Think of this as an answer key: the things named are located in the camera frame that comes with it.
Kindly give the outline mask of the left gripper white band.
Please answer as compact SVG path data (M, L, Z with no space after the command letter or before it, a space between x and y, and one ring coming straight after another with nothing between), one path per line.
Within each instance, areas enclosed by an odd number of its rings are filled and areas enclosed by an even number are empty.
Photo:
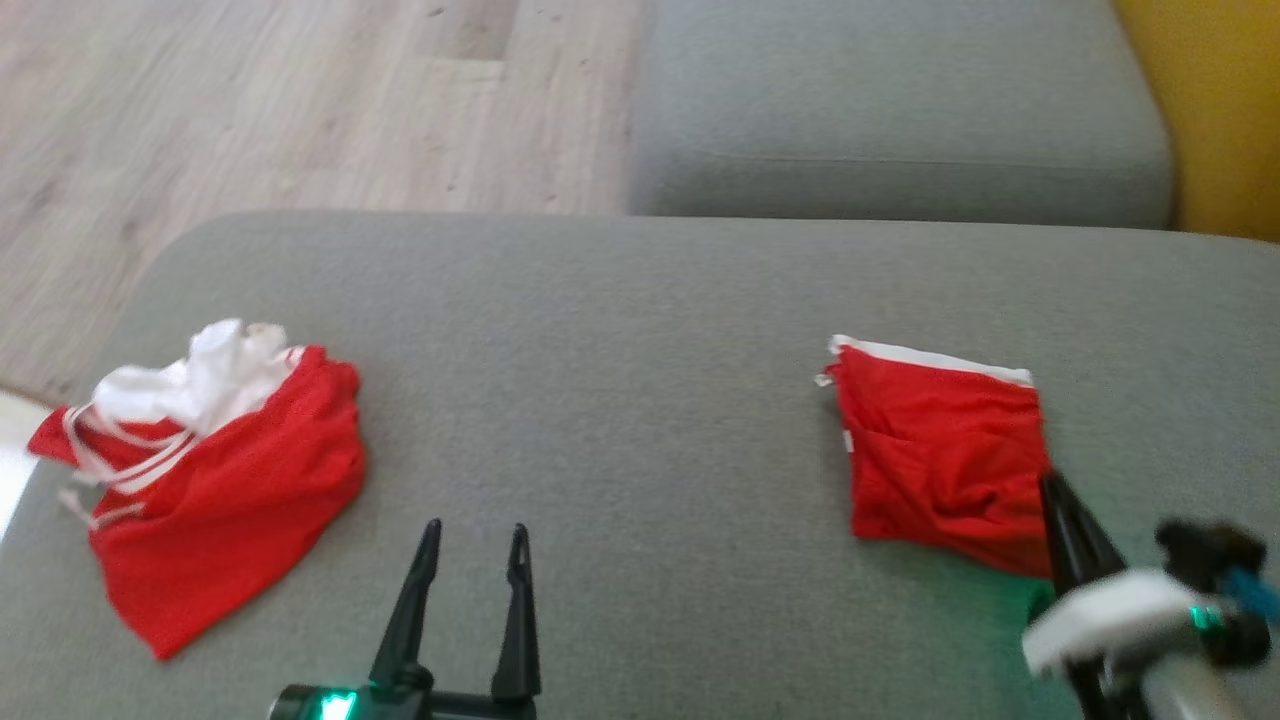
M371 685L288 685L268 710L270 719L535 719L541 693L532 555L529 529L516 524L506 579L509 603L490 694L430 691L420 662L428 594L436 575L442 520L422 532L369 674Z

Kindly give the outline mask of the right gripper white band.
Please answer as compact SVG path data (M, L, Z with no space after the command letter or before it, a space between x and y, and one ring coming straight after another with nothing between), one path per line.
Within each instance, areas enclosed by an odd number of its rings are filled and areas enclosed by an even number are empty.
M1033 676L1065 680L1084 719L1248 719L1230 671L1276 647L1265 543L1230 524L1171 520L1160 568L1130 568L1057 470L1039 482L1053 598L1021 648Z

